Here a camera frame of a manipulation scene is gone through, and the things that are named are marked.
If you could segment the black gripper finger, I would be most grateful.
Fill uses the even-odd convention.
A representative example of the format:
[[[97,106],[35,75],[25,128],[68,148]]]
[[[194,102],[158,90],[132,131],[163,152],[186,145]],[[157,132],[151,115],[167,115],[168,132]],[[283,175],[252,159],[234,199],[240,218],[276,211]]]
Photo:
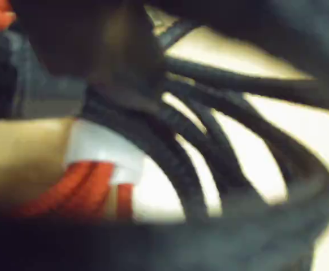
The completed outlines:
[[[146,1],[248,41],[329,84],[329,1]]]
[[[39,60],[91,82],[159,81],[165,58],[142,1],[12,1]]]

